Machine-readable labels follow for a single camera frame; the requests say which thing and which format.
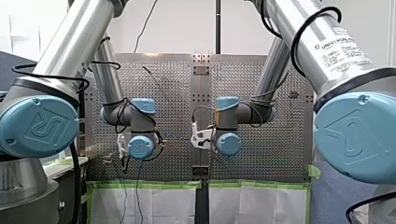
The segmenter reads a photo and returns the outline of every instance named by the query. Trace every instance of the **wall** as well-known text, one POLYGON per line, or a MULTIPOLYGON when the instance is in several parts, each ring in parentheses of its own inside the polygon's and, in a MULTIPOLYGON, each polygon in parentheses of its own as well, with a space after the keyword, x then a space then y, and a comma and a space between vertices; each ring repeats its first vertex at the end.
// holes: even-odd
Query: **wall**
MULTIPOLYGON (((130 1, 108 29, 116 52, 133 52, 154 0, 130 1)), ((214 52, 215 0, 159 0, 137 52, 214 52)), ((221 52, 267 54, 273 37, 263 28, 253 4, 222 1, 221 52)))
POLYGON ((0 50, 37 61, 66 12, 65 0, 0 0, 0 50))
MULTIPOLYGON (((116 52, 133 52, 154 0, 130 0, 111 22, 116 52)), ((372 60, 396 65, 393 54, 394 0, 324 0, 344 12, 342 24, 372 60)), ((0 50, 38 60, 67 10, 66 0, 0 0, 0 50)), ((221 48, 224 54, 267 54, 273 37, 254 6, 244 0, 222 1, 221 48)), ((215 0, 159 0, 137 52, 215 51, 215 0)))

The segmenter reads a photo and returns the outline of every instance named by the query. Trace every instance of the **green tape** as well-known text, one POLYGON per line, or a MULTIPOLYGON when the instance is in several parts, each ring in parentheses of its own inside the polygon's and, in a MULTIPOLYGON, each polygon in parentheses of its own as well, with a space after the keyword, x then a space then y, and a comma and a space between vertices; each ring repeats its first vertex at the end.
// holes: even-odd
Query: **green tape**
MULTIPOLYGON (((107 181, 91 181, 88 182, 88 187, 91 189, 127 189, 136 188, 136 180, 107 180, 107 181)), ((200 188, 200 181, 147 181, 139 180, 137 183, 138 189, 198 189, 200 188)))
POLYGON ((315 179, 320 178, 320 170, 314 165, 308 165, 308 175, 314 177, 315 179))
POLYGON ((223 189, 223 188, 241 188, 241 181, 240 180, 216 180, 216 179, 211 179, 209 180, 209 187, 210 188, 217 188, 217 189, 223 189))
POLYGON ((87 206, 88 206, 88 217, 87 217, 87 223, 91 223, 91 215, 92 215, 92 200, 93 200, 93 188, 90 187, 90 184, 87 183, 87 206))
POLYGON ((309 183, 283 183, 262 180, 210 180, 210 188, 254 187, 263 189, 309 189, 309 183))

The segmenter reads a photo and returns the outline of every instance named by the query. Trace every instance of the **silver arm segment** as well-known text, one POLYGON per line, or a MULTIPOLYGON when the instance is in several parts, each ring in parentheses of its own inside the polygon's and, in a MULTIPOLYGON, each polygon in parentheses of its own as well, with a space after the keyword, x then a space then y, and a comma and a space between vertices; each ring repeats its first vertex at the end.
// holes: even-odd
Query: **silver arm segment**
POLYGON ((289 67, 290 50, 282 39, 276 38, 268 53, 260 81, 252 98, 261 102, 273 102, 289 67))
MULTIPOLYGON (((114 62, 110 41, 104 41, 96 51, 94 60, 97 62, 114 62)), ((123 101, 123 93, 117 70, 108 64, 92 64, 93 75, 104 105, 123 101)))
MULTIPOLYGON (((77 0, 50 41, 34 73, 84 77, 93 54, 114 16, 114 10, 113 3, 109 0, 77 0)), ((22 79, 33 80, 76 97, 76 81, 34 77, 22 79)))

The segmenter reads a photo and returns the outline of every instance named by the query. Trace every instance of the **perforated metal panel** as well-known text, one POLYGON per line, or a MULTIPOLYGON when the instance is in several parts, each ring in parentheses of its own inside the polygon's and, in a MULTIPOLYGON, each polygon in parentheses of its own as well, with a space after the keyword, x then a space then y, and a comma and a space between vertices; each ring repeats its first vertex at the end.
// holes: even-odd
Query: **perforated metal panel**
MULTIPOLYGON (((157 128, 170 141, 158 160, 145 163, 142 178, 190 180, 191 167, 196 162, 210 166, 210 178, 289 182, 301 182, 307 178, 305 168, 310 163, 312 146, 313 93, 309 85, 305 85, 304 78, 294 70, 290 70, 288 80, 278 95, 275 120, 259 129, 240 125, 241 153, 231 158, 218 158, 212 153, 207 164, 207 160, 197 157, 198 149, 191 148, 192 105, 197 105, 201 99, 200 104, 215 106, 216 98, 224 95, 237 95, 248 100, 256 88, 265 57, 210 55, 207 66, 210 70, 208 77, 211 78, 203 76, 198 79, 193 73, 197 63, 193 60, 196 58, 190 54, 119 54, 116 59, 122 65, 119 75, 125 96, 154 98, 157 128), (152 76, 143 66, 152 72, 152 76), (205 97, 210 95, 210 103, 206 98, 203 103, 203 98, 197 98, 196 92, 204 92, 205 97), (298 92, 299 96, 291 99, 291 92, 298 92)), ((92 96, 88 93, 86 98, 87 126, 92 126, 92 130, 87 131, 88 151, 92 155, 89 179, 120 177, 117 135, 114 127, 99 119, 102 102, 94 84, 92 96)), ((213 123, 209 113, 201 113, 199 117, 202 123, 205 120, 213 123)), ((136 178, 139 164, 131 160, 127 178, 136 178)))
MULTIPOLYGON (((247 101, 256 89, 263 65, 259 56, 213 56, 212 106, 218 96, 236 95, 247 101)), ((310 162, 310 147, 305 142, 312 141, 304 142, 304 133, 310 138, 312 132, 313 93, 309 89, 305 79, 290 69, 278 94, 275 120, 260 128, 239 125, 241 152, 230 158, 211 153, 210 178, 304 181, 310 162), (295 92, 298 97, 292 99, 295 92)))
MULTIPOLYGON (((157 129, 169 141, 155 161, 145 162, 141 177, 151 180, 190 180, 190 82, 191 55, 120 54, 120 83, 128 98, 150 97, 155 100, 157 129)), ((93 87, 92 118, 96 156, 91 161, 89 178, 120 177, 117 135, 114 127, 99 119, 102 102, 93 87)), ((138 161, 130 160, 127 178, 137 177, 138 161)))

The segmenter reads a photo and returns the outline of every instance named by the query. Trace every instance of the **black wire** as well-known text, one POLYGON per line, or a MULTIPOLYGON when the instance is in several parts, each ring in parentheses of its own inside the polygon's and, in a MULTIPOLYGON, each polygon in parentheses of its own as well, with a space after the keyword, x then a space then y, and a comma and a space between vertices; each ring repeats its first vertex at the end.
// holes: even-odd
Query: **black wire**
POLYGON ((122 185, 125 191, 125 197, 124 197, 124 206, 123 206, 123 213, 122 213, 122 218, 120 221, 120 224, 122 224, 123 220, 125 219, 125 214, 126 214, 126 200, 128 198, 128 191, 126 190, 126 186, 125 186, 125 178, 126 178, 126 173, 128 172, 128 164, 129 164, 129 160, 131 157, 128 156, 128 159, 126 161, 126 164, 124 164, 124 158, 121 159, 121 166, 122 166, 122 185))
MULTIPOLYGON (((106 36, 105 38, 103 38, 100 41, 99 46, 101 46, 103 43, 105 43, 106 41, 110 40, 110 36, 106 36)), ((111 65, 116 65, 116 67, 114 69, 116 70, 120 70, 121 69, 121 65, 119 63, 115 63, 115 62, 100 62, 100 61, 91 61, 91 63, 99 63, 99 64, 111 64, 111 65)))
POLYGON ((124 105, 119 107, 119 110, 117 111, 117 121, 116 121, 116 125, 114 125, 114 129, 116 133, 123 133, 123 131, 125 131, 127 126, 124 126, 120 131, 119 131, 119 125, 121 125, 121 117, 125 111, 126 106, 129 104, 129 100, 128 98, 124 98, 124 105))
POLYGON ((262 0, 262 13, 260 13, 261 17, 262 17, 262 23, 264 24, 265 28, 273 35, 275 35, 276 37, 279 37, 282 39, 282 35, 280 33, 277 33, 274 30, 274 27, 271 23, 271 21, 268 19, 268 22, 270 25, 268 25, 267 21, 265 20, 265 16, 264 16, 264 0, 262 0))
POLYGON ((111 38, 110 38, 110 36, 106 36, 105 38, 103 38, 101 41, 100 41, 100 44, 99 45, 102 45, 103 43, 105 43, 105 41, 109 41, 111 38))
POLYGON ((293 64, 293 66, 297 70, 297 72, 300 73, 300 75, 302 75, 303 77, 305 77, 305 74, 304 74, 303 70, 300 68, 299 64, 297 64, 297 54, 296 54, 296 52, 297 52, 298 44, 300 43, 301 36, 303 35, 303 32, 305 31, 305 29, 309 25, 311 25, 311 23, 314 22, 316 18, 321 16, 326 11, 335 12, 337 14, 337 16, 338 16, 338 19, 337 19, 338 22, 341 22, 342 13, 341 13, 341 10, 338 7, 324 7, 321 10, 317 11, 316 13, 312 14, 310 17, 308 17, 308 19, 306 19, 306 21, 303 23, 303 25, 297 31, 297 33, 294 36, 293 41, 291 43, 291 47, 290 47, 291 63, 293 64))
POLYGON ((78 224, 78 212, 79 212, 79 207, 81 205, 81 170, 79 168, 78 154, 74 142, 70 144, 70 152, 72 153, 74 176, 75 176, 75 200, 73 205, 73 216, 71 223, 78 224))
MULTIPOLYGON (((91 63, 116 65, 116 67, 114 69, 116 69, 117 71, 121 69, 121 65, 119 63, 115 63, 115 62, 91 61, 91 63)), ((90 67, 88 67, 88 70, 90 70, 90 72, 93 72, 93 70, 90 67)))
POLYGON ((389 200, 389 199, 393 199, 396 198, 396 191, 391 192, 391 193, 387 193, 387 194, 383 194, 383 195, 379 195, 367 200, 364 200, 362 202, 359 203, 355 203, 352 206, 348 207, 348 209, 346 210, 346 220, 348 220, 349 223, 352 223, 352 219, 350 217, 350 214, 353 212, 353 210, 365 205, 365 204, 369 204, 369 203, 375 203, 378 201, 385 201, 385 200, 389 200))
POLYGON ((154 10, 155 5, 157 5, 157 2, 158 2, 158 0, 155 0, 155 1, 154 1, 154 4, 153 4, 152 7, 151 7, 151 10, 150 10, 150 12, 149 12, 149 14, 148 14, 148 17, 146 18, 145 25, 143 26, 143 29, 142 29, 142 31, 140 32, 140 35, 137 37, 136 45, 134 46, 134 53, 136 53, 137 47, 139 46, 140 37, 143 35, 143 33, 145 33, 146 26, 148 25, 148 22, 149 22, 149 18, 151 17, 152 11, 154 10))
POLYGON ((79 94, 80 92, 83 92, 85 90, 88 89, 88 87, 90 87, 90 81, 83 78, 83 77, 63 77, 63 76, 48 76, 48 75, 38 75, 38 74, 33 74, 31 72, 23 72, 20 71, 21 69, 24 68, 32 68, 35 67, 37 65, 37 63, 28 63, 28 64, 21 64, 21 65, 17 65, 17 66, 13 66, 11 67, 11 71, 14 73, 18 73, 21 75, 26 75, 29 77, 38 77, 38 78, 55 78, 55 79, 60 79, 60 80, 74 80, 74 81, 81 81, 82 83, 85 83, 85 85, 82 85, 82 87, 80 86, 80 88, 77 90, 77 94, 79 94))
POLYGON ((139 198, 139 193, 137 192, 137 188, 138 188, 138 186, 139 186, 139 179, 140 179, 140 174, 141 174, 141 172, 142 172, 142 167, 143 167, 143 161, 141 161, 141 163, 140 163, 139 170, 138 170, 138 173, 137 173, 137 179, 136 179, 136 199, 137 199, 137 207, 138 207, 138 209, 139 209, 140 216, 142 217, 142 220, 141 220, 140 224, 143 224, 144 218, 143 218, 142 208, 140 207, 140 198, 139 198))
POLYGON ((125 219, 125 214, 126 214, 126 200, 128 199, 128 191, 126 190, 125 186, 125 175, 122 177, 122 185, 125 191, 125 197, 124 197, 124 207, 123 207, 123 212, 122 212, 122 218, 120 220, 120 224, 122 224, 123 220, 125 219))
POLYGON ((195 122, 195 111, 196 111, 197 109, 199 109, 199 108, 207 109, 207 110, 212 110, 212 111, 215 111, 215 112, 216 112, 216 109, 215 109, 215 108, 212 108, 212 107, 210 107, 210 106, 198 105, 198 106, 196 106, 196 107, 192 110, 191 122, 195 122))

